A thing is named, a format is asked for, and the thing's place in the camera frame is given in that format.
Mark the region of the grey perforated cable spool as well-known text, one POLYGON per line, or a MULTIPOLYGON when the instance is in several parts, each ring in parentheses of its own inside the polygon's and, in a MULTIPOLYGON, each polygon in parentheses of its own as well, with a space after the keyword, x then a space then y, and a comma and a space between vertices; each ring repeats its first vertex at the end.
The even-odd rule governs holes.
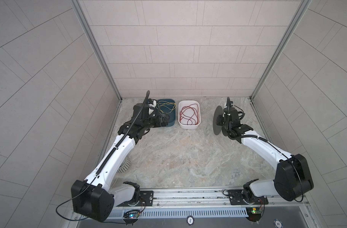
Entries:
POLYGON ((217 106, 213 116, 213 132, 215 135, 219 135, 222 132, 222 118, 223 118, 223 108, 221 106, 217 106))

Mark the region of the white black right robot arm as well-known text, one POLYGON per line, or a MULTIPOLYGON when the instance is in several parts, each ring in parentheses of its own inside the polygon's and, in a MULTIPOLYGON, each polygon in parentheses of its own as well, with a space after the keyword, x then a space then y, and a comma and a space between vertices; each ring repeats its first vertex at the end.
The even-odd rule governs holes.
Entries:
POLYGON ((265 159, 275 170, 273 180, 251 180, 244 184, 242 197, 245 203, 254 204, 257 199, 267 196, 280 196, 293 201, 303 198, 314 188, 313 178, 306 158, 293 155, 275 146, 260 136, 241 120, 245 112, 227 99, 225 107, 217 106, 213 117, 215 135, 223 134, 237 141, 265 159))

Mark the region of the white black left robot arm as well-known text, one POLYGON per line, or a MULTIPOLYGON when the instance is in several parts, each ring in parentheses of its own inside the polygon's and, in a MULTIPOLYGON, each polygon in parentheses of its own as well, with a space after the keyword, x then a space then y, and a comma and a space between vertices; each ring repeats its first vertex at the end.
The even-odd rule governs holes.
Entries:
POLYGON ((122 203, 135 205, 140 202, 138 184, 126 181, 114 189, 110 186, 124 159, 138 141, 150 129, 166 127, 169 123, 170 116, 162 113, 157 100, 150 99, 149 95, 147 92, 144 101, 134 105, 131 120, 120 127, 113 145, 98 166, 85 180, 76 180, 72 185, 75 213, 104 222, 114 207, 122 203))

